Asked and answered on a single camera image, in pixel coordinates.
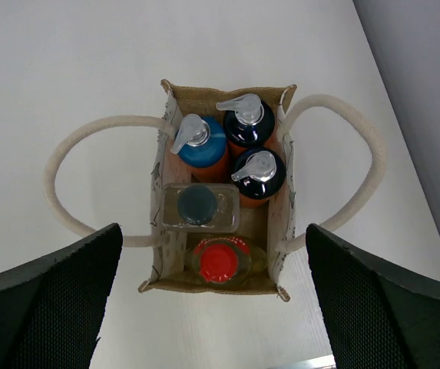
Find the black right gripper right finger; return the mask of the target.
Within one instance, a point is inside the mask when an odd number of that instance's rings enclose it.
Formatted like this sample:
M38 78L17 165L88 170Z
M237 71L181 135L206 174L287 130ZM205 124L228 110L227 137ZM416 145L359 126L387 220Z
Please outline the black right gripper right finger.
M440 281L316 224L306 249L338 368L440 368Z

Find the yellow dish soap red cap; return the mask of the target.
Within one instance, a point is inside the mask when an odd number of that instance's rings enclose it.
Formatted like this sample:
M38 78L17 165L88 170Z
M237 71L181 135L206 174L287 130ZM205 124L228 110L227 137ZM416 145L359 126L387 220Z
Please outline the yellow dish soap red cap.
M266 269L267 253L245 237L204 238L187 251L185 265L208 287L237 287Z

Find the dark blue pump bottle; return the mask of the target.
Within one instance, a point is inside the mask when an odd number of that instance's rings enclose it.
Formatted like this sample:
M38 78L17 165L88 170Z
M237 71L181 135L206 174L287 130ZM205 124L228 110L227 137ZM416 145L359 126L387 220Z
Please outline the dark blue pump bottle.
M258 147L242 152L233 163L231 181L242 208L258 208L275 196L286 180L286 166L273 150Z
M246 94L216 104L224 111L223 130L234 158L252 148L267 147L275 131L275 115L258 95Z

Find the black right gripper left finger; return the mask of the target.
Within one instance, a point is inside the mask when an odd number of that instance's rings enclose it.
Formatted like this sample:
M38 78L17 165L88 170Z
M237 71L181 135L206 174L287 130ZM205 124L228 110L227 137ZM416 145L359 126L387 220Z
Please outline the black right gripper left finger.
M0 368L88 368L123 248L110 224L0 273Z

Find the clear bottle dark cap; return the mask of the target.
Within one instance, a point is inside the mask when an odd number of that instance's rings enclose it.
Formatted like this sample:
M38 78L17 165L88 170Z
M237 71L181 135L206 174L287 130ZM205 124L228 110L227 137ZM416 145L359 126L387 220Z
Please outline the clear bottle dark cap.
M240 193L232 184L170 183L160 200L160 226L187 233L235 232L240 225Z

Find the light blue top pump bottle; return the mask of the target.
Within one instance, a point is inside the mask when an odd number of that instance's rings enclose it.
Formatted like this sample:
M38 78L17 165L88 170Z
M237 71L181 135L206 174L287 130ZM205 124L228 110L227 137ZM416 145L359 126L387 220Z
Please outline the light blue top pump bottle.
M186 115L170 150L203 183L226 183L230 156L223 126L213 117Z

